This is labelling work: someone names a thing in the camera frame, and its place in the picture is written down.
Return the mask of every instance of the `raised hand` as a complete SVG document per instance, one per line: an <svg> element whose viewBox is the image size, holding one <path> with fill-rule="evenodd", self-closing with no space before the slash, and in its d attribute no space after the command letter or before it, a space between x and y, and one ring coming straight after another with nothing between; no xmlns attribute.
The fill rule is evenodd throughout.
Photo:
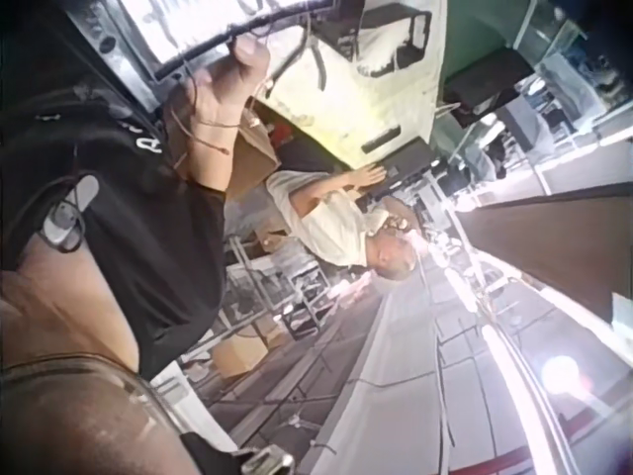
<svg viewBox="0 0 633 475"><path fill-rule="evenodd" d="M380 165L367 165L348 172L349 184L354 188L365 188L387 178L387 170Z"/></svg>

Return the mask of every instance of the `white t-shirt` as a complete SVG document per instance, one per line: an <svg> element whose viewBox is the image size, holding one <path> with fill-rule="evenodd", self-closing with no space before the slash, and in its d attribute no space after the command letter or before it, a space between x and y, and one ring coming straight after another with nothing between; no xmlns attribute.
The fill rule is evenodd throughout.
<svg viewBox="0 0 633 475"><path fill-rule="evenodd" d="M306 216L300 218L290 203L290 194L327 173L278 171L266 187L293 236L321 259L335 265L367 265L365 237L372 235L389 217L377 208L363 215L344 190L328 193Z"/></svg>

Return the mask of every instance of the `bracelet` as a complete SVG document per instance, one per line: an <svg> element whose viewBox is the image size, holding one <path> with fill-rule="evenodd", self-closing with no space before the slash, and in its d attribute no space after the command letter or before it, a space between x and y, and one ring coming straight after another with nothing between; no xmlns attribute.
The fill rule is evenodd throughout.
<svg viewBox="0 0 633 475"><path fill-rule="evenodd" d="M201 124L203 126L209 126L209 127L217 127L219 129L238 129L239 127L241 127L241 124L223 124L221 122L205 121L203 119L198 119L195 115L192 116L192 118L198 124Z"/></svg>

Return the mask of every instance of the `glass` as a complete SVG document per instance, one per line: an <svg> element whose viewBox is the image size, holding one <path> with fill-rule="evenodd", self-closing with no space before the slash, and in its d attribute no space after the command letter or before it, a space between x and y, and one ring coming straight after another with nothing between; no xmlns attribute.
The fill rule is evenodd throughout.
<svg viewBox="0 0 633 475"><path fill-rule="evenodd" d="M200 473L180 441L184 425L146 383L112 363L61 357L7 370L1 382L2 438L15 467Z"/></svg>

